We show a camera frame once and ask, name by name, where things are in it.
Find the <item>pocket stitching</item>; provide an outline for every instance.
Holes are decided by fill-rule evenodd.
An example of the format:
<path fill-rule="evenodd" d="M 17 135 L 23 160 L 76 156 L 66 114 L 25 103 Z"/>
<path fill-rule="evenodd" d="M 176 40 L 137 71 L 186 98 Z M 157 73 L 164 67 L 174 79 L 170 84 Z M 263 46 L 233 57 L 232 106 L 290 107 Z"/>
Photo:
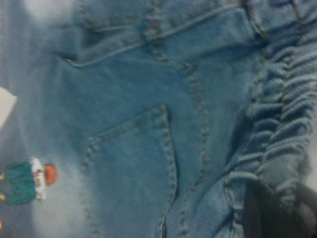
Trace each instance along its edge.
<path fill-rule="evenodd" d="M 162 142 L 161 142 L 161 147 L 163 149 L 163 154 L 165 156 L 165 159 L 167 160 L 167 171 L 169 173 L 169 188 L 168 188 L 168 199 L 165 202 L 165 205 L 163 206 L 163 214 L 159 219 L 159 228 L 161 230 L 161 234 L 163 233 L 163 225 L 165 223 L 166 215 L 168 211 L 170 210 L 173 201 L 175 200 L 176 197 L 176 192 L 177 192 L 177 169 L 176 169 L 176 161 L 175 161 L 175 154 L 174 154 L 174 149 L 173 149 L 173 141 L 171 138 L 171 131 L 169 128 L 169 123 L 168 123 L 168 118 L 167 118 L 167 108 L 166 105 L 161 105 L 157 108 L 154 108 L 146 113 L 143 113 L 139 116 L 136 116 L 135 118 L 126 121 L 124 123 L 120 123 L 118 126 L 115 126 L 112 129 L 106 130 L 105 132 L 102 132 L 96 136 L 92 136 L 88 139 L 88 147 L 87 147 L 87 152 L 86 156 L 84 158 L 84 161 L 82 163 L 82 182 L 81 184 L 84 184 L 85 182 L 85 177 L 86 173 L 85 171 L 87 168 L 91 166 L 93 163 L 95 154 L 99 151 L 100 144 L 102 142 L 106 142 L 111 140 L 114 137 L 117 137 L 135 126 L 148 121 L 153 118 L 159 118 L 161 117 L 160 123 L 163 124 L 162 129 L 161 129 L 161 136 L 162 136 Z M 82 187 L 81 191 L 81 202 L 84 206 L 84 213 L 86 216 L 86 219 L 88 220 L 90 227 L 92 229 L 92 233 L 97 237 L 101 238 L 104 237 L 101 235 L 97 223 L 94 221 L 94 217 L 92 215 L 89 203 L 86 201 L 85 198 L 85 192 Z"/>

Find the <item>embroidered patch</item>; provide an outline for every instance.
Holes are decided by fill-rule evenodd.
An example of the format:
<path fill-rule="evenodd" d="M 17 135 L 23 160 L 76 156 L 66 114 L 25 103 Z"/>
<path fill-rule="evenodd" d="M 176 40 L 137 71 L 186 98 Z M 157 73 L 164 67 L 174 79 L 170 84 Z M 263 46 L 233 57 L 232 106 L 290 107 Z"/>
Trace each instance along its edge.
<path fill-rule="evenodd" d="M 22 205 L 37 199 L 46 200 L 48 185 L 57 179 L 57 170 L 52 164 L 44 164 L 37 158 L 29 162 L 9 165 L 0 175 L 0 181 L 10 184 L 7 194 L 0 193 L 0 201 L 9 206 Z"/>

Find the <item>gathered denim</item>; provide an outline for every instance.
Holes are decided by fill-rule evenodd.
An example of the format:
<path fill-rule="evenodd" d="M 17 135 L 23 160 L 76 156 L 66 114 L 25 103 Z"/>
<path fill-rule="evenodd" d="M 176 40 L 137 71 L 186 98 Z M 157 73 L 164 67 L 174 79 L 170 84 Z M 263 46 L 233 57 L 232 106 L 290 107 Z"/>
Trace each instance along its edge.
<path fill-rule="evenodd" d="M 317 2 L 0 0 L 0 86 L 0 170 L 58 171 L 0 237 L 242 238 L 248 182 L 306 175 Z"/>

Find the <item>jeans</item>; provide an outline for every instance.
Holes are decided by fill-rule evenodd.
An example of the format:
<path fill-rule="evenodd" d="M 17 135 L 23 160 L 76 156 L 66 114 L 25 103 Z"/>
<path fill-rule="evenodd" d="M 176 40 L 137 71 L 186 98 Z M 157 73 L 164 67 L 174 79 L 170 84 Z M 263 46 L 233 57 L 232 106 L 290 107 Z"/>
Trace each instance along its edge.
<path fill-rule="evenodd" d="M 0 4 L 0 86 L 18 96 L 0 168 L 58 170 L 46 201 L 0 204 L 3 237 L 242 238 L 256 180 L 292 210 L 315 120 L 314 0 Z"/>

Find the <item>red hair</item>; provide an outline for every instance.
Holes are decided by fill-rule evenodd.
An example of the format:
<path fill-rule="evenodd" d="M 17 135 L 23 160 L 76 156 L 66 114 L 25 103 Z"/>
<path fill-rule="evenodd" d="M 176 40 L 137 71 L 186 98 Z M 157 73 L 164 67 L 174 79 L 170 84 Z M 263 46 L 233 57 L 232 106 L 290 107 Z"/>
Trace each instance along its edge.
<path fill-rule="evenodd" d="M 44 165 L 45 183 L 47 185 L 53 184 L 57 179 L 57 170 L 52 164 Z"/>

